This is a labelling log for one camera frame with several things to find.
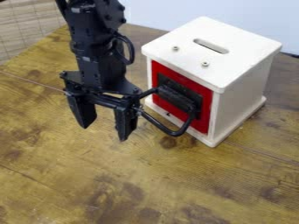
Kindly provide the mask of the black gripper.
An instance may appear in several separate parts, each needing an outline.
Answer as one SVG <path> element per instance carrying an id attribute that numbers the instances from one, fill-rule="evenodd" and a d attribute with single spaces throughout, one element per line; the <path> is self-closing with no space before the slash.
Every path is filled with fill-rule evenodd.
<path id="1" fill-rule="evenodd" d="M 96 120 L 96 106 L 114 109 L 116 132 L 120 141 L 125 141 L 136 129 L 137 116 L 133 109 L 140 105 L 141 89 L 125 78 L 120 78 L 106 87 L 90 86 L 81 80 L 78 71 L 60 73 L 64 81 L 64 93 L 69 109 L 78 126 L 85 129 Z"/>

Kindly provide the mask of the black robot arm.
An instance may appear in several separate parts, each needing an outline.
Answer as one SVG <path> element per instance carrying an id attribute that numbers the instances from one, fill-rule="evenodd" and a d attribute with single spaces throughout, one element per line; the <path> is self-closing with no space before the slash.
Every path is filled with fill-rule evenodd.
<path id="1" fill-rule="evenodd" d="M 81 128 L 97 119 L 96 106 L 113 109 L 117 137 L 126 140 L 136 129 L 141 89 L 126 80 L 134 47 L 118 33 L 126 22 L 117 0 L 54 0 L 69 28 L 69 49 L 78 69 L 64 71 L 64 93 Z"/>

